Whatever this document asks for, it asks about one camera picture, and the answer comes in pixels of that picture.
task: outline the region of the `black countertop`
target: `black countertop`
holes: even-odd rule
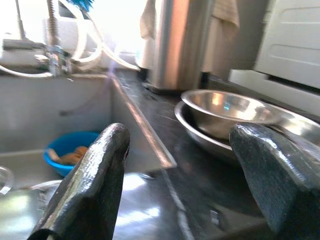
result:
[[[134,71],[116,76],[177,167],[124,177],[115,240],[274,239],[240,168],[198,147],[174,114],[180,97],[146,90]]]

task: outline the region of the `blue plastic bowl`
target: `blue plastic bowl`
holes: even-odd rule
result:
[[[59,157],[73,153],[79,146],[89,147],[99,136],[99,133],[91,131],[79,131],[65,134],[53,142],[51,142],[45,149],[43,158],[54,170],[65,177],[73,168],[73,165],[62,165],[53,161],[49,154],[48,149],[54,149]]]

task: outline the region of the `stainless steel sink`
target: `stainless steel sink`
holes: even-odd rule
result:
[[[50,141],[69,132],[102,131],[111,123],[130,131],[127,173],[176,166],[114,75],[0,79],[0,166],[14,173],[15,190],[61,179],[42,157]]]

